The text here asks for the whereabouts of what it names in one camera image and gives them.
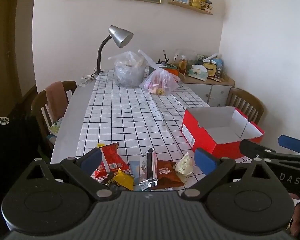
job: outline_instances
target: pink plastic bag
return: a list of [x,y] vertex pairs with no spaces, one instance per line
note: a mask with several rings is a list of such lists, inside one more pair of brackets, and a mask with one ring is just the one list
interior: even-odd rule
[[138,51],[148,61],[149,65],[155,70],[140,84],[140,87],[150,94],[163,96],[171,93],[173,90],[180,87],[177,82],[180,78],[170,72],[159,68],[159,64],[156,64],[147,54],[142,50]]

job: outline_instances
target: yellow snack package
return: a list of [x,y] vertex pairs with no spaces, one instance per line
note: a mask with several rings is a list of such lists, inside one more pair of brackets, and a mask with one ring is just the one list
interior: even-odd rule
[[114,176],[113,180],[128,190],[133,190],[133,177],[125,174],[121,169],[118,169],[118,174]]

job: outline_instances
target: white drawer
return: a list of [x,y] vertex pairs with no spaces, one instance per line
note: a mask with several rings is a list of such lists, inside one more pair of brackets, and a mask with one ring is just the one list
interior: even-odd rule
[[197,94],[198,97],[200,97],[203,101],[207,103],[211,85],[205,85],[205,84],[186,84],[188,87],[191,88],[193,92]]
[[232,86],[213,85],[210,98],[227,98]]
[[226,98],[210,98],[209,106],[225,106],[227,102]]

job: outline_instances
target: door frame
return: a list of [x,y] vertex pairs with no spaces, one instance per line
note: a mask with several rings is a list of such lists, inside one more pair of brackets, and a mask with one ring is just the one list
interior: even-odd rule
[[20,88],[17,61],[16,61],[16,46],[15,46],[15,25],[16,25],[16,10],[18,0],[11,0],[11,10],[9,15],[9,33],[8,33],[8,46],[11,49],[8,66],[9,80],[14,90],[14,96],[17,103],[22,102],[22,93]]

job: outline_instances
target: metal screw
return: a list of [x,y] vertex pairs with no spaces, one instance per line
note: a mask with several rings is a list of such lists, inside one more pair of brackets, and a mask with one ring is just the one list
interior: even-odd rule
[[190,188],[190,189],[185,190],[185,195],[187,197],[197,197],[200,195],[200,191],[197,189],[194,189],[194,188]]
[[112,195],[112,191],[109,189],[100,189],[97,191],[98,197],[110,197]]

